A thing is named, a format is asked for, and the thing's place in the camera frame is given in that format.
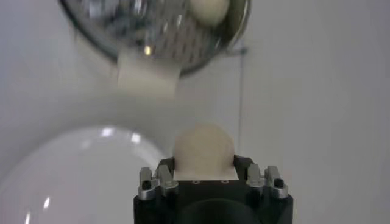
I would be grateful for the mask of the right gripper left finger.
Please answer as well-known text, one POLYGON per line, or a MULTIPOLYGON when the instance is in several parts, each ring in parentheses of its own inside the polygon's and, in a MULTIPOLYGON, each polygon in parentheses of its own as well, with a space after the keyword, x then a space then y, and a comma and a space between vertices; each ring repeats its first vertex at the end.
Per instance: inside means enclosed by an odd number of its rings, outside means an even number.
POLYGON ((174 179, 175 160, 173 157, 159 162, 155 173, 150 167, 142 167, 139 172, 138 198, 140 200, 154 200, 157 190, 160 195, 167 197, 177 194, 179 182, 174 179))

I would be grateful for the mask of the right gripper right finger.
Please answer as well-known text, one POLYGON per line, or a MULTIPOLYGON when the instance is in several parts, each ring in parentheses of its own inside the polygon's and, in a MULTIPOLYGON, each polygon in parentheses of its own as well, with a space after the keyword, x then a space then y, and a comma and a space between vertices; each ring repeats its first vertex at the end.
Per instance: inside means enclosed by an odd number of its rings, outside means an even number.
POLYGON ((274 199, 288 198, 288 186, 281 178, 277 166, 267 166, 262 173, 259 165, 252 159, 238 155, 234 156, 233 165, 238 179, 260 195, 268 194, 274 199))

